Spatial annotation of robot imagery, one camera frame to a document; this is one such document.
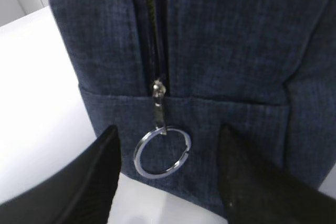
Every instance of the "denim fabric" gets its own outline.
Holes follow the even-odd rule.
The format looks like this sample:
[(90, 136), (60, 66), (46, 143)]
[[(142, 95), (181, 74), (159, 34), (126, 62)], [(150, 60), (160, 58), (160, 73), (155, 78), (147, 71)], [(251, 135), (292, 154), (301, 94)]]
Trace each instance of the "denim fabric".
[[(50, 0), (97, 135), (111, 124), (122, 172), (223, 215), (217, 191), (219, 128), (229, 123), (266, 158), (317, 187), (336, 161), (336, 0), (168, 0), (170, 97), (166, 120), (192, 136), (186, 164), (148, 180), (133, 165), (154, 128), (133, 0)], [(153, 141), (144, 166), (184, 149)]]

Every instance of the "black object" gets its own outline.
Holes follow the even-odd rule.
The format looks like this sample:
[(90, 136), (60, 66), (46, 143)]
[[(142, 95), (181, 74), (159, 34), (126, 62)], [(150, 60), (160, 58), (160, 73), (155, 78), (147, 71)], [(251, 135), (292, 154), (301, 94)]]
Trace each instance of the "black object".
[(218, 187), (230, 224), (335, 224), (336, 201), (263, 158), (229, 126), (218, 145)]
[(0, 206), (1, 224), (106, 224), (121, 168), (111, 126), (80, 156), (42, 184)]

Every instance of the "metal split ring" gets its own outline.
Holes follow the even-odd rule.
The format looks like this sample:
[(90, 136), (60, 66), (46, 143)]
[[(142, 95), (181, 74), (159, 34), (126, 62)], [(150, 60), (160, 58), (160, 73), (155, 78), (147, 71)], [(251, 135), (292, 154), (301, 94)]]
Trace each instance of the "metal split ring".
[(186, 149), (184, 150), (184, 152), (182, 153), (180, 159), (178, 161), (175, 162), (175, 164), (168, 168), (167, 170), (164, 171), (160, 171), (160, 172), (150, 172), (148, 170), (145, 170), (144, 168), (142, 168), (141, 166), (141, 154), (143, 149), (145, 148), (145, 146), (147, 145), (147, 143), (153, 139), (154, 137), (156, 137), (157, 135), (161, 134), (162, 132), (164, 132), (165, 128), (158, 128), (156, 130), (150, 131), (148, 132), (138, 143), (138, 145), (135, 148), (134, 151), (134, 156), (133, 156), (133, 160), (134, 160), (134, 165), (136, 170), (138, 171), (138, 173), (140, 175), (142, 175), (145, 178), (149, 178), (149, 179), (156, 179), (156, 178), (164, 178), (167, 177), (169, 175), (171, 175), (172, 173), (174, 173), (175, 171), (177, 171), (179, 168), (181, 168), (181, 166), (184, 164), (184, 162), (188, 159), (189, 153), (188, 151), (191, 148), (191, 138), (189, 136), (188, 133), (186, 133), (185, 131), (178, 129), (177, 127), (174, 126), (167, 126), (166, 130), (169, 131), (176, 131), (181, 133), (184, 136), (184, 141), (185, 141), (185, 145), (186, 145)]

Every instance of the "zipper slider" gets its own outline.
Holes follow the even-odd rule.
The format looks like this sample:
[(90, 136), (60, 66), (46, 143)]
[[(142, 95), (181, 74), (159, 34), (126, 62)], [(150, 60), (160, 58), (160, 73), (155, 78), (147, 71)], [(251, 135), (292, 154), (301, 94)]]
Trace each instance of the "zipper slider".
[(163, 98), (166, 93), (166, 87), (157, 79), (153, 84), (153, 102), (154, 102), (154, 119), (156, 128), (163, 128), (162, 135), (167, 135), (166, 122), (164, 120), (164, 105)]

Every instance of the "white surface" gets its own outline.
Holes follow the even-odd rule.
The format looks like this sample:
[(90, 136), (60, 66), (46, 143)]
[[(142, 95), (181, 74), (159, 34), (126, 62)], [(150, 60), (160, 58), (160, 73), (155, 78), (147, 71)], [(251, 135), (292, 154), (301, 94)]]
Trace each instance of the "white surface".
[[(0, 45), (1, 203), (62, 169), (95, 136), (48, 7), (0, 27)], [(121, 175), (109, 223), (227, 222)]]
[(324, 180), (319, 191), (336, 199), (336, 164)]
[(17, 0), (0, 0), (0, 26), (25, 15)]

